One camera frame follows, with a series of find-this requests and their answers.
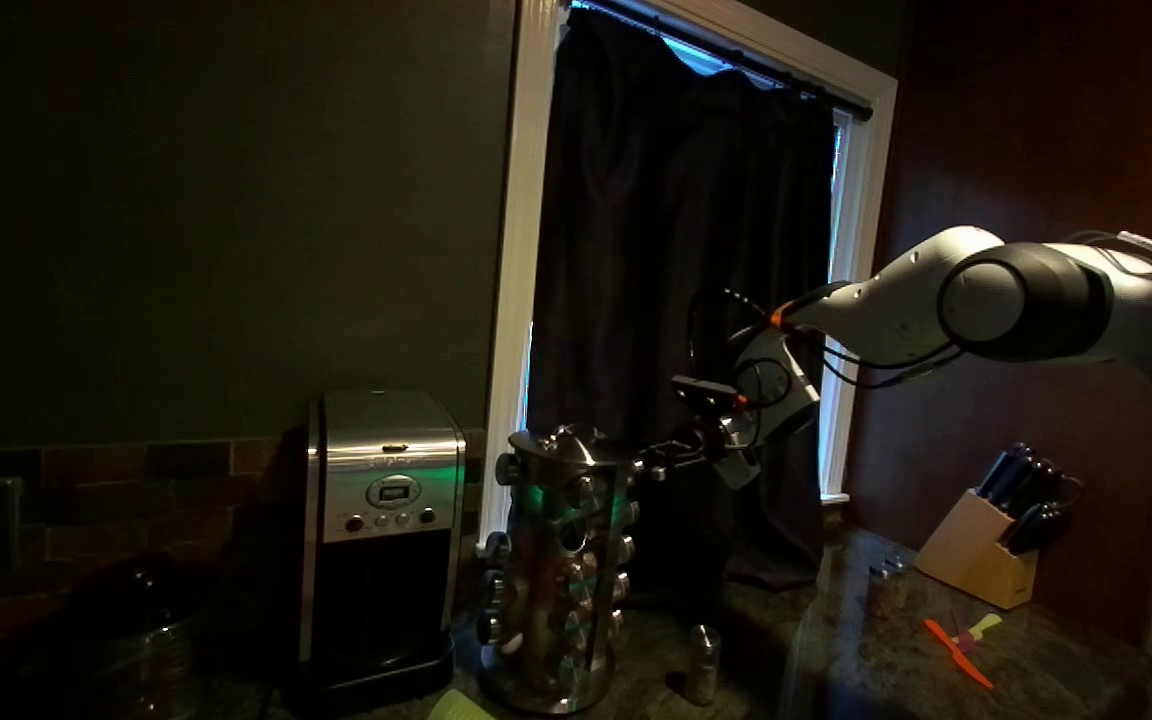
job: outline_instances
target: backsplash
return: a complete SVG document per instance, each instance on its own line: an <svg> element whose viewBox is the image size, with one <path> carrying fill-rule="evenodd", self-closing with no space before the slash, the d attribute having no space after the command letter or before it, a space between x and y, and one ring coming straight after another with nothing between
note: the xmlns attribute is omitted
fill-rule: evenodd
<svg viewBox="0 0 1152 720"><path fill-rule="evenodd" d="M460 555L481 517L481 435L468 435ZM101 443L0 453L15 474L15 567L0 572L0 638L62 607L97 567L164 551L218 574L291 587L300 541L302 435L208 443Z"/></svg>

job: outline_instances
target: kitchen appliance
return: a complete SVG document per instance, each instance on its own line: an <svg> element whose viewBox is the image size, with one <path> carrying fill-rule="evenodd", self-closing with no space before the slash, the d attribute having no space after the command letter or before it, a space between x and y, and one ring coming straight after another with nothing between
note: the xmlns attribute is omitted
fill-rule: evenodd
<svg viewBox="0 0 1152 720"><path fill-rule="evenodd" d="M507 435L497 478L507 482L507 532L484 549L484 672L499 703L526 714L593 709L615 667L627 596L641 458L560 424Z"/></svg>
<svg viewBox="0 0 1152 720"><path fill-rule="evenodd" d="M309 410L300 703L337 710L446 684L462 435L413 386Z"/></svg>

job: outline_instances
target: dark curtain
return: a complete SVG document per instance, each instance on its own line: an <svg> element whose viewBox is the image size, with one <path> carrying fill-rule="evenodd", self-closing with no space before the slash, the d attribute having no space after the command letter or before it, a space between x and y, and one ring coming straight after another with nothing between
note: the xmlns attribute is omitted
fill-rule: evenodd
<svg viewBox="0 0 1152 720"><path fill-rule="evenodd" d="M557 55L526 428L664 440L689 304L825 284L832 102L694 75L661 37L572 10Z"/></svg>

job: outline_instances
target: window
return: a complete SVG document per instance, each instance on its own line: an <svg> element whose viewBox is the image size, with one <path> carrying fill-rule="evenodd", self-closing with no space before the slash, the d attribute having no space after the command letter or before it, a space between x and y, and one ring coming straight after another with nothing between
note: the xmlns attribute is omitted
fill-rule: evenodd
<svg viewBox="0 0 1152 720"><path fill-rule="evenodd" d="M633 0L633 6L699 26L702 37L737 43L750 55L793 68L797 75L843 99L871 106L867 120L851 120L840 111L832 254L826 254L832 279L864 274L871 268L871 245L874 245L874 221L881 221L895 79L745 2ZM520 2L481 541L489 532L499 532L507 520L507 497L497 482L490 466L497 466L497 454L507 453L507 433L514 433L522 418L531 289L536 289L536 254L539 254L539 191L544 191L544 147L548 147L548 94L550 94L560 25L565 25L560 0ZM689 43L673 43L673 46L685 51L690 65L710 65L710 55L702 51L694 55L694 46ZM848 458L848 440L851 440L851 400L854 400L851 384L825 377L819 384L819 500L825 503L848 500L843 458Z"/></svg>

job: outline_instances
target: kitchen counter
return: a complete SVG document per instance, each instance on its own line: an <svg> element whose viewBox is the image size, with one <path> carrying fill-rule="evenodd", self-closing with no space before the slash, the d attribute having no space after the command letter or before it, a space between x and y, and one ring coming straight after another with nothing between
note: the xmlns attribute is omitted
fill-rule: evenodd
<svg viewBox="0 0 1152 720"><path fill-rule="evenodd" d="M715 620L723 654L710 709L694 709L673 689L673 675L689 665L685 622L627 607L612 689L585 714L1144 714L1152 659L1140 648L1056 622L1042 607L1004 611L978 642L964 648L997 684L997 691L975 689L947 665L947 653L930 642L920 620L936 617L947 631L964 631L989 607L913 567L871 579L871 565L892 555L906 555L906 549L871 532L843 532L826 542L814 587L762 592L729 582ZM473 620L460 620L452 638L452 689L481 700L490 714L513 714L474 689ZM354 714L424 720L438 696ZM201 684L201 714L291 720L277 684L253 678L253 672L208 675Z"/></svg>

